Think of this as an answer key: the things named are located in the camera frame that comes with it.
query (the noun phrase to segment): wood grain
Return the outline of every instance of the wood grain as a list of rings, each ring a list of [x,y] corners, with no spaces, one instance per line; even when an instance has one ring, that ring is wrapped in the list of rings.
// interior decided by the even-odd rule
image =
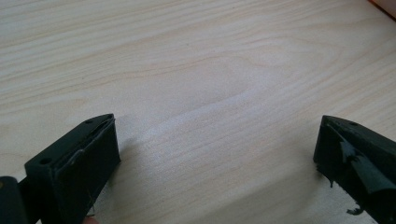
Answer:
[[[2,1],[0,175],[112,112],[101,223],[373,223],[312,156],[323,114],[396,139],[396,24],[368,1]]]

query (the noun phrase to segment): screw hole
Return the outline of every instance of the screw hole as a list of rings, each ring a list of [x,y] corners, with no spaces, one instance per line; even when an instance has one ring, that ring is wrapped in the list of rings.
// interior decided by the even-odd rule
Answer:
[[[51,158],[44,158],[43,160],[40,161],[40,164],[45,165],[45,164],[50,163],[51,161],[52,161]]]

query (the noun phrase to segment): black plastic object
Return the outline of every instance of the black plastic object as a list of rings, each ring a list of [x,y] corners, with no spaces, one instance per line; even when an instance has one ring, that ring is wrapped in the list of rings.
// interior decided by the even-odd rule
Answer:
[[[396,223],[396,143],[358,123],[323,116],[314,162],[378,223]]]
[[[88,119],[26,162],[19,184],[0,177],[0,222],[81,224],[119,163],[113,115]]]

